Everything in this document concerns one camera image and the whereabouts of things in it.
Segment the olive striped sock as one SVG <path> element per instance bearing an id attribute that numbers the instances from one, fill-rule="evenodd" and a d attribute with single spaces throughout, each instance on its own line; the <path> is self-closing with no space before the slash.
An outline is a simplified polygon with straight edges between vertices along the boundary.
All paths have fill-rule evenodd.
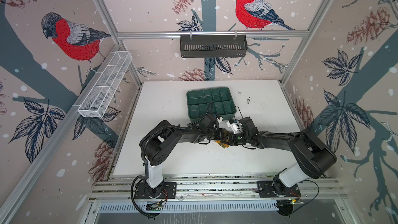
<path id="1" fill-rule="evenodd" d="M 222 148 L 228 148 L 230 146 L 229 134 L 230 132 L 225 129 L 220 130 L 219 134 L 216 135 L 215 142 Z"/>

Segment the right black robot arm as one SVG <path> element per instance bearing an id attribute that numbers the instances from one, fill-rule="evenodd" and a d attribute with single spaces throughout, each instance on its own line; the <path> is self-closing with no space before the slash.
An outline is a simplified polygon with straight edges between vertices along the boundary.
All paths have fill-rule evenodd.
<path id="1" fill-rule="evenodd" d="M 259 131 L 249 117 L 241 119 L 238 123 L 239 128 L 228 122 L 233 132 L 222 139 L 228 145 L 279 149 L 293 154 L 295 163 L 279 172 L 273 179 L 272 189 L 278 196 L 285 196 L 297 183 L 309 178 L 320 178 L 337 162 L 335 153 L 310 129 L 291 133 Z"/>

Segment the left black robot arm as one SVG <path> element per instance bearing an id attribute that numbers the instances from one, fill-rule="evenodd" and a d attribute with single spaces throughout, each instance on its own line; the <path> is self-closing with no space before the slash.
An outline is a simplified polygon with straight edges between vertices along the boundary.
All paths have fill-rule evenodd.
<path id="1" fill-rule="evenodd" d="M 151 198 L 156 198 L 163 192 L 162 163 L 176 145 L 207 145 L 211 140 L 222 139 L 223 130 L 219 127 L 222 121 L 223 117 L 218 114 L 206 114 L 186 127 L 164 120 L 140 141 L 141 158 L 145 168 L 144 188 Z"/>

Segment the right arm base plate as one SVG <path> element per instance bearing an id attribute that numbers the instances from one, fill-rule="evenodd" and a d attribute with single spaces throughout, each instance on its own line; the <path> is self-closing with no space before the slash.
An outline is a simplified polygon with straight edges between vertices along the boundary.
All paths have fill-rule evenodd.
<path id="1" fill-rule="evenodd" d="M 300 198 L 301 193 L 298 185 L 286 187 L 283 183 L 263 180 L 257 181 L 257 190 L 261 198 Z"/>

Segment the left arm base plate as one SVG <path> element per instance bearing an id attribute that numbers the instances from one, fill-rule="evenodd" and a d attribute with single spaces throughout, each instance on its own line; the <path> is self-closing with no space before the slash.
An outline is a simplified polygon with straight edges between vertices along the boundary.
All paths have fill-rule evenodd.
<path id="1" fill-rule="evenodd" d="M 150 199 L 175 199 L 177 192 L 177 184 L 175 182 L 162 182 L 155 188 L 151 188 L 147 182 L 138 183 L 133 190 L 133 198 L 135 200 Z"/>

